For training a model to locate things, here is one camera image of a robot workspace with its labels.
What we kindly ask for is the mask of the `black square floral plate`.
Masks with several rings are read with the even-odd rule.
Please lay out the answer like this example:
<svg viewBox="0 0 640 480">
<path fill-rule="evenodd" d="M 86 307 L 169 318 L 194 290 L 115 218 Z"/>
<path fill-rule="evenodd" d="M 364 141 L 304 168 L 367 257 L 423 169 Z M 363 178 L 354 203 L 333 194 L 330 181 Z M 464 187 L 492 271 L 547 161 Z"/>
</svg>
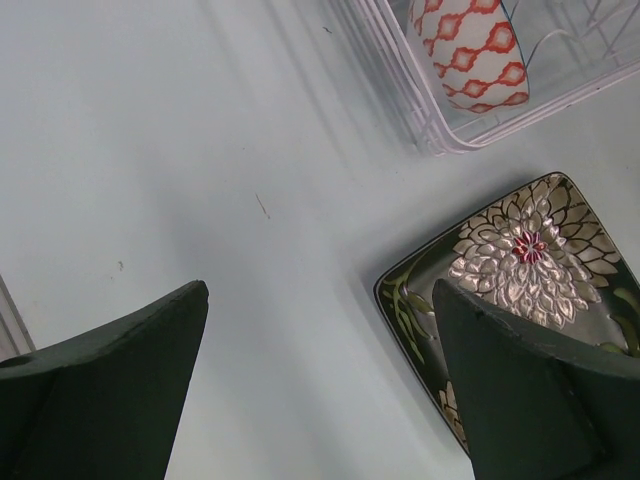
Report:
<svg viewBox="0 0 640 480">
<path fill-rule="evenodd" d="M 373 289 L 461 447 L 467 440 L 432 300 L 439 279 L 576 340 L 639 355 L 639 283 L 582 193 L 560 172 L 521 186 L 401 260 Z"/>
</svg>

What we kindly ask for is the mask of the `blue patterned bowl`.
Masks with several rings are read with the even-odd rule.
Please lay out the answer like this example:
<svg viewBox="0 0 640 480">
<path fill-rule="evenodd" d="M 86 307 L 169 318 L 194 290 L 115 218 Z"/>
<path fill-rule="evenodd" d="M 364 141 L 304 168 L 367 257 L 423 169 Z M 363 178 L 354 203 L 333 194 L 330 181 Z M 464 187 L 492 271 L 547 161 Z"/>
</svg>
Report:
<svg viewBox="0 0 640 480">
<path fill-rule="evenodd" d="M 526 62 L 502 1 L 412 1 L 407 29 L 453 108 L 482 115 L 529 101 Z"/>
</svg>

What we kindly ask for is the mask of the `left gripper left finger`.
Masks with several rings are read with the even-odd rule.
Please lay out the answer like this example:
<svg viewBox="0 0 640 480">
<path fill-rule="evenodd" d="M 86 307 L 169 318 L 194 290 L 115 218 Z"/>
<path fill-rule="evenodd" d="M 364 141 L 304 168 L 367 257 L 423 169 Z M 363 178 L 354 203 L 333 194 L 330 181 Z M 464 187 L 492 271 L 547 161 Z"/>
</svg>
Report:
<svg viewBox="0 0 640 480">
<path fill-rule="evenodd" d="M 207 315 L 196 280 L 2 361 L 2 478 L 164 478 Z"/>
</svg>

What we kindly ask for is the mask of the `clear wire dish rack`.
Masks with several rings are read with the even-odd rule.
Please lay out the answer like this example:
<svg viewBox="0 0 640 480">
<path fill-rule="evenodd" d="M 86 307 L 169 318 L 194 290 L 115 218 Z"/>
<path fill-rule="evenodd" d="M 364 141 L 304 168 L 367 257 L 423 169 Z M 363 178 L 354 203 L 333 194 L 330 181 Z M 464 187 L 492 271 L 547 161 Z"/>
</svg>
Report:
<svg viewBox="0 0 640 480">
<path fill-rule="evenodd" d="M 401 132 L 481 149 L 639 71 L 635 1 L 334 1 Z"/>
</svg>

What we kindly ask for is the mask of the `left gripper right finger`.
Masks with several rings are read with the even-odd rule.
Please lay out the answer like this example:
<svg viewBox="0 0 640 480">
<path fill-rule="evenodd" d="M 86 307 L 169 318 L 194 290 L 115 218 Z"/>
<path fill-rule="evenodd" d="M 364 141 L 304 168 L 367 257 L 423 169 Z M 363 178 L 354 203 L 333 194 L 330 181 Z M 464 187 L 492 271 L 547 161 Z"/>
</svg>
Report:
<svg viewBox="0 0 640 480">
<path fill-rule="evenodd" d="M 638 478 L 638 359 L 445 279 L 432 298 L 475 478 Z"/>
</svg>

